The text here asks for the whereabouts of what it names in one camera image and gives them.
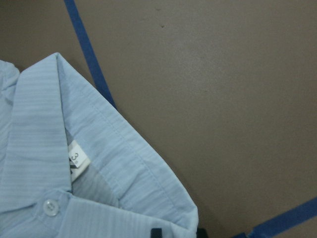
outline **blue tape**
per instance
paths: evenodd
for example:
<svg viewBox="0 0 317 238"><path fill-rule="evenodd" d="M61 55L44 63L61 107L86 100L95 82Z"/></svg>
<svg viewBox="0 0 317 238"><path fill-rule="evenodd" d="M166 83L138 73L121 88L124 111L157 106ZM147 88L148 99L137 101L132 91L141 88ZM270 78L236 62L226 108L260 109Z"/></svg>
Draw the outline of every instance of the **blue tape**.
<svg viewBox="0 0 317 238"><path fill-rule="evenodd" d="M270 238L317 216L317 197L253 228L247 236L233 238Z"/></svg>
<svg viewBox="0 0 317 238"><path fill-rule="evenodd" d="M104 96L114 107L114 100L111 96L107 83L105 81L103 72L99 66L98 60L94 53L93 47L88 38L87 32L85 30L84 24L79 16L76 4L74 0L64 0L69 17L75 29L77 38L79 40L81 49L84 53L90 74L93 77L95 86L101 95Z"/></svg>

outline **button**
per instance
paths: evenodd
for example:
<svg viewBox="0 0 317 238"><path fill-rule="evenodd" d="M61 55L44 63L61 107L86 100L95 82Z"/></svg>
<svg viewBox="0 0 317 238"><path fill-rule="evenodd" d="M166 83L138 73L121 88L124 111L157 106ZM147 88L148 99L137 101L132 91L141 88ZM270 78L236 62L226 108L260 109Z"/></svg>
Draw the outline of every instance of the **button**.
<svg viewBox="0 0 317 238"><path fill-rule="evenodd" d="M59 205L55 200L46 200L43 204L43 209L46 215L53 217L56 216L59 211Z"/></svg>

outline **brown surface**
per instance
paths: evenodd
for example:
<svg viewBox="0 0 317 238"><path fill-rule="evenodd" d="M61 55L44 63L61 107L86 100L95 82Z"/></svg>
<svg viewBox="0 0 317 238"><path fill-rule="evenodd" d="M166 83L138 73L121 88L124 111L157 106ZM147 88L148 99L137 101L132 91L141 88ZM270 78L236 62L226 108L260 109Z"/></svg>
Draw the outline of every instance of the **brown surface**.
<svg viewBox="0 0 317 238"><path fill-rule="evenodd" d="M317 1L76 1L119 111L211 238L315 196ZM90 82L63 1L1 1L0 59L60 52ZM315 238L317 219L279 238Z"/></svg>

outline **clothing tag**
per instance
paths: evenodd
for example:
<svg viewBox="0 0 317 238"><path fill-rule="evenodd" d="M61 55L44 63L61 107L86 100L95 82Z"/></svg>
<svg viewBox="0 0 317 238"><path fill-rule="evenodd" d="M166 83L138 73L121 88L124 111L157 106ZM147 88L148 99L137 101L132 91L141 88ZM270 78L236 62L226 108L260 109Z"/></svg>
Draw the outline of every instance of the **clothing tag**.
<svg viewBox="0 0 317 238"><path fill-rule="evenodd" d="M73 140L68 146L68 157L70 163L71 181L74 182L82 174L82 172L91 163L86 153L78 145L76 140Z"/></svg>

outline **fabric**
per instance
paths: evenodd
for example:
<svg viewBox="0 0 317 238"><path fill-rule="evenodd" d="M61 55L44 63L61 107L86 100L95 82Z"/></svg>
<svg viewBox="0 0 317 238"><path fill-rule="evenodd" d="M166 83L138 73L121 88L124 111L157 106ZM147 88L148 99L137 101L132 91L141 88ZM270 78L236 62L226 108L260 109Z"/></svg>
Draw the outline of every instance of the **fabric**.
<svg viewBox="0 0 317 238"><path fill-rule="evenodd" d="M21 73L0 61L0 89L1 238L196 237L197 207L175 174L59 53ZM72 184L74 139L91 164Z"/></svg>

